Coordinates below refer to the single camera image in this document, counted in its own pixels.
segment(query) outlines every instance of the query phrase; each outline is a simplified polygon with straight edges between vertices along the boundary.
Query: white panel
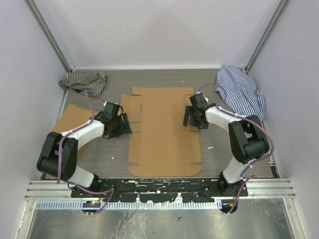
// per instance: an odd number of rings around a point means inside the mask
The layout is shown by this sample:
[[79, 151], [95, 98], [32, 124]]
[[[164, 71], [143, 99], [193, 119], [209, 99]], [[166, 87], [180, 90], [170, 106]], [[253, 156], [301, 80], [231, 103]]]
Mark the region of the white panel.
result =
[[279, 0], [35, 2], [75, 66], [94, 69], [246, 66]]
[[66, 73], [22, 0], [0, 8], [0, 238], [14, 237]]
[[318, 12], [316, 0], [291, 1], [251, 71], [266, 97], [275, 160], [312, 238], [319, 238]]

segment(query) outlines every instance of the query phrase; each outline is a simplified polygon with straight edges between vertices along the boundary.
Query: black and white striped cloth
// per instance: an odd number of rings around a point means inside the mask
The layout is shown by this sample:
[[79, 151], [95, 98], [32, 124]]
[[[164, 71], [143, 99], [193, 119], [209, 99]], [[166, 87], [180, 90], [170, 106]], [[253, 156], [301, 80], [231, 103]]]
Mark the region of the black and white striped cloth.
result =
[[[216, 83], [226, 90], [225, 103], [236, 114], [245, 117], [255, 115], [263, 121], [266, 111], [265, 97], [246, 73], [237, 67], [225, 65], [218, 72]], [[219, 86], [215, 87], [215, 91], [225, 98], [225, 93]]]
[[74, 89], [76, 92], [84, 95], [85, 90], [90, 90], [100, 95], [105, 88], [107, 76], [105, 71], [94, 71], [90, 73], [67, 73], [67, 78], [59, 82], [59, 86], [65, 91], [68, 88]]

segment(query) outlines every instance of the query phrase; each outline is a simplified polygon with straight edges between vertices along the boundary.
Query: unfolded cardboard sheet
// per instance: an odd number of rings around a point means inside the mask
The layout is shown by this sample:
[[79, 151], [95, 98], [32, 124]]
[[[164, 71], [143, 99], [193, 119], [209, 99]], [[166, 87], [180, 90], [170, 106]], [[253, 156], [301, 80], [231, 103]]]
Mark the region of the unfolded cardboard sheet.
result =
[[[52, 131], [57, 133], [69, 131], [86, 123], [90, 117], [92, 117], [92, 113], [89, 109], [69, 104]], [[84, 145], [78, 150], [78, 159], [80, 159], [83, 154], [85, 147], [86, 146]]]
[[198, 128], [182, 125], [191, 87], [139, 88], [122, 95], [130, 135], [129, 171], [139, 177], [192, 176], [201, 171]]

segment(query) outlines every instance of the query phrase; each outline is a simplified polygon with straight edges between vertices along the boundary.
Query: gray tabletop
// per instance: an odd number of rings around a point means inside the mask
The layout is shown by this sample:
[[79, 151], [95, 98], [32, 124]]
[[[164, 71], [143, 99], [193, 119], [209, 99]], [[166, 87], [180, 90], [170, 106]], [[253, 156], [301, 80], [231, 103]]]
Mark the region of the gray tabletop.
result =
[[[121, 94], [132, 94], [132, 87], [193, 87], [195, 92], [202, 85], [215, 82], [219, 69], [183, 69], [183, 70], [108, 70], [107, 85], [102, 97], [110, 102], [120, 103]], [[209, 102], [219, 102], [220, 96], [213, 91], [213, 86], [205, 87], [202, 92], [209, 98]], [[90, 98], [93, 109], [103, 109], [101, 101]], [[70, 90], [65, 108], [70, 104], [87, 107], [83, 95]], [[224, 103], [221, 106], [230, 110]], [[223, 171], [231, 157], [228, 132], [210, 124], [209, 129], [198, 132], [201, 147], [202, 170], [194, 177], [217, 178]], [[129, 135], [106, 140], [96, 138], [88, 143], [78, 165], [100, 178], [129, 178], [133, 176], [128, 167]], [[257, 177], [272, 177], [270, 164], [264, 160], [254, 164], [246, 176], [255, 174]]]

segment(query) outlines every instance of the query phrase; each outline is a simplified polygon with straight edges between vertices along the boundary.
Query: flattened cardboard box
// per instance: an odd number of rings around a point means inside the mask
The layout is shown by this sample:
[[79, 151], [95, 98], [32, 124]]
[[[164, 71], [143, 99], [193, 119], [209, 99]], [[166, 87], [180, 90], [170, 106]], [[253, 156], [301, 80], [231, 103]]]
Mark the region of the flattened cardboard box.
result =
[[192, 176], [201, 171], [198, 128], [182, 125], [185, 106], [193, 88], [139, 88], [135, 96], [122, 95], [128, 114], [130, 136], [129, 171], [139, 177]]
[[[52, 131], [57, 133], [69, 131], [86, 123], [90, 117], [92, 117], [92, 113], [89, 109], [74, 104], [69, 104]], [[86, 145], [82, 146], [78, 150], [78, 159], [83, 154], [85, 147]]]

